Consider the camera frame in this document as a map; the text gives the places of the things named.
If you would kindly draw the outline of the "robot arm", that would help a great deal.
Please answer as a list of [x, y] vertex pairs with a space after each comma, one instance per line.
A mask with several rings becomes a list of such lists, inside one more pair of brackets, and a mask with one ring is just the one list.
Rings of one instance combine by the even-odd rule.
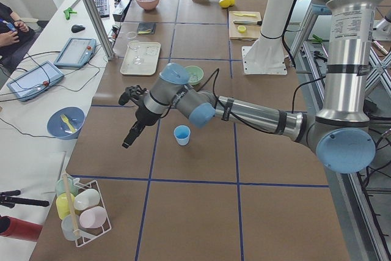
[[173, 107], [199, 128], [213, 117], [237, 120], [307, 146], [335, 172], [361, 171], [376, 154], [363, 108], [375, 8], [381, 1], [313, 0], [314, 4], [324, 4], [332, 15], [323, 107], [314, 116], [195, 90], [189, 84], [187, 71], [169, 63], [150, 90], [131, 86], [121, 95], [121, 105], [128, 101], [137, 105], [136, 122], [122, 145], [129, 147], [145, 127], [154, 125]]

